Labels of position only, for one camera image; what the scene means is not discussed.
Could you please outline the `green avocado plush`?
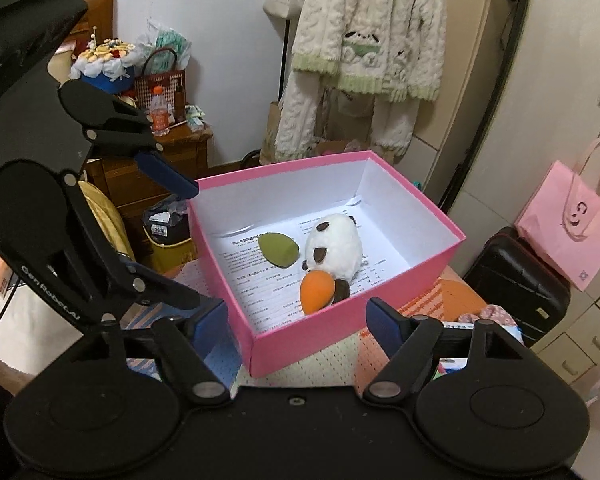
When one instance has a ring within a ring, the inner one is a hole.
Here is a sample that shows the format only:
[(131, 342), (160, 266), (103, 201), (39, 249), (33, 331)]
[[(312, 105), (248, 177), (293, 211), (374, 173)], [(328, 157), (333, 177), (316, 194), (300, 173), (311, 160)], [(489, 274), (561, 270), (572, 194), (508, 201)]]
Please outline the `green avocado plush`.
[(300, 255), (298, 244), (283, 233), (263, 233), (258, 237), (258, 244), (262, 256), (282, 269), (292, 266)]

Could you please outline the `orange carrot plush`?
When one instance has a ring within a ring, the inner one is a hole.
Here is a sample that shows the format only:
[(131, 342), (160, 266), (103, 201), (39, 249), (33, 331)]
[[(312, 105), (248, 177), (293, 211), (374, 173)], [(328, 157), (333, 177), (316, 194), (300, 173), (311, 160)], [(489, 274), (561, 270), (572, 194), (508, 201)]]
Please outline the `orange carrot plush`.
[(322, 310), (334, 300), (336, 283), (327, 272), (314, 270), (302, 278), (300, 284), (300, 304), (305, 315)]

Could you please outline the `white panda plush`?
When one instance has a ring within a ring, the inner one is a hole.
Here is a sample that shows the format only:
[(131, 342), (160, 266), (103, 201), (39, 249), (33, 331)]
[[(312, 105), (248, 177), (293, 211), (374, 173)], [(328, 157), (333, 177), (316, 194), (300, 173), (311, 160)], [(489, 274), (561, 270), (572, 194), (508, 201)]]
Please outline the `white panda plush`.
[(309, 232), (301, 267), (306, 273), (329, 273), (336, 283), (332, 302), (339, 302), (349, 298), (351, 282), (362, 261), (363, 246), (355, 218), (350, 214), (330, 214)]

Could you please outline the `yellow bin with bag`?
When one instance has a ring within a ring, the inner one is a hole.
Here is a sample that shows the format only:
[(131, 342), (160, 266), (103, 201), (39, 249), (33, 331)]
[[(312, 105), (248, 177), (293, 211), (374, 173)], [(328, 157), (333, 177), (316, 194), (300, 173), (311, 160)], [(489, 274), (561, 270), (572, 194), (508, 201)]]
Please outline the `yellow bin with bag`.
[(154, 270), (165, 274), (196, 258), (186, 200), (176, 195), (166, 196), (144, 211), (142, 221), (151, 244), (149, 261)]

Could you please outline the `orange drink bottle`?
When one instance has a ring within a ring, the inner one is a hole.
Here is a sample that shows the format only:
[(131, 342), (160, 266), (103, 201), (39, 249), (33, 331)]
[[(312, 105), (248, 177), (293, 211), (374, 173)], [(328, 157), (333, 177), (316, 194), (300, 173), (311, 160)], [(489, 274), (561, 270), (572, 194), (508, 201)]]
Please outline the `orange drink bottle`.
[(163, 86), (155, 86), (151, 90), (149, 115), (154, 136), (166, 136), (170, 131), (170, 112)]

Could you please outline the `brown paper bag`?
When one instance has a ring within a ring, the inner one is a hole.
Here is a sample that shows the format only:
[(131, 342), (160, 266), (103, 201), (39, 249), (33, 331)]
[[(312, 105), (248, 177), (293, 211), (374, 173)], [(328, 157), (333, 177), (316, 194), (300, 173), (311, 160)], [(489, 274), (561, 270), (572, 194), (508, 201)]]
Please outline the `brown paper bag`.
[(268, 121), (266, 122), (266, 129), (263, 138), (263, 142), (260, 149), (259, 162), (261, 165), (275, 164), (275, 141), (278, 133), (278, 126), (280, 121), (280, 113), (282, 108), (279, 102), (271, 102), (268, 108)]

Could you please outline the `woven brown basket bag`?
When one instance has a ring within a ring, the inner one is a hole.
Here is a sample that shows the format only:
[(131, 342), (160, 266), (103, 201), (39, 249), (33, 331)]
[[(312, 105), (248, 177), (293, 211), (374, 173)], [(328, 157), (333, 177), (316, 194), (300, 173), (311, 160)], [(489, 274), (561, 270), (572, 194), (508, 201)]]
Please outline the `woven brown basket bag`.
[(166, 106), (176, 118), (184, 114), (186, 104), (186, 71), (178, 68), (178, 54), (172, 47), (151, 52), (134, 80), (136, 104), (146, 114), (156, 87), (162, 88)]

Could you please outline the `pink storage box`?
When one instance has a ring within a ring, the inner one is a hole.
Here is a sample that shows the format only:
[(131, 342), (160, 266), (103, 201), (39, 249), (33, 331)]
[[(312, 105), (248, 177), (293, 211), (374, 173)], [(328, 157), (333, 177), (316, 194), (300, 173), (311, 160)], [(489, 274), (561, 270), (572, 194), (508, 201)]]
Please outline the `pink storage box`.
[(465, 238), (370, 151), (202, 179), (188, 218), (254, 377), (362, 330), (370, 298), (402, 307), (426, 292)]

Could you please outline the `black suitcase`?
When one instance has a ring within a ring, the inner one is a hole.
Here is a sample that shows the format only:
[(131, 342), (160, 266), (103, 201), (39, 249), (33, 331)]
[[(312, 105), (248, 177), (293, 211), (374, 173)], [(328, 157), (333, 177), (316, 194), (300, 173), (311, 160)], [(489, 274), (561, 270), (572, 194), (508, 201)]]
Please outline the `black suitcase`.
[(491, 236), (464, 281), (487, 303), (502, 307), (531, 347), (565, 316), (569, 282), (545, 263), (512, 226)]

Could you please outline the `pink tote bag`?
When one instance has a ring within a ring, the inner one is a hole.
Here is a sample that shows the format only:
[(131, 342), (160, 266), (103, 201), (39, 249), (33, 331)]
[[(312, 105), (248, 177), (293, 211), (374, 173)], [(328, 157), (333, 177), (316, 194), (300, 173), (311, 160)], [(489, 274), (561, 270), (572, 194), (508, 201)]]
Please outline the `pink tote bag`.
[(600, 172), (592, 188), (583, 179), (599, 148), (597, 139), (571, 168), (553, 162), (515, 221), (538, 256), (581, 292), (600, 270)]

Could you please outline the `cream knit cardigan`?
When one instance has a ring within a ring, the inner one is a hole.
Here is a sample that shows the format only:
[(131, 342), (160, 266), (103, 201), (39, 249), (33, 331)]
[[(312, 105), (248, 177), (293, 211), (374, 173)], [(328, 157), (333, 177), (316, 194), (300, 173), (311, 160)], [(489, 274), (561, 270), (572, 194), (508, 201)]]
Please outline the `cream knit cardigan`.
[(309, 156), (327, 91), (373, 109), (368, 144), (397, 164), (421, 102), (437, 99), (446, 0), (304, 0), (273, 144), (278, 162)]

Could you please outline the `beige wardrobe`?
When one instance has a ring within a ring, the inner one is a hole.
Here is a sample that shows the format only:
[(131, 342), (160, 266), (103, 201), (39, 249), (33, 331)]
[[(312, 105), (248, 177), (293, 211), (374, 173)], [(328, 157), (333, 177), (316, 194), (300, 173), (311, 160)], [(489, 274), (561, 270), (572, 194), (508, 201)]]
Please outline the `beige wardrobe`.
[(490, 0), (452, 128), (425, 186), (465, 233), (465, 275), (553, 162), (600, 137), (600, 0)]

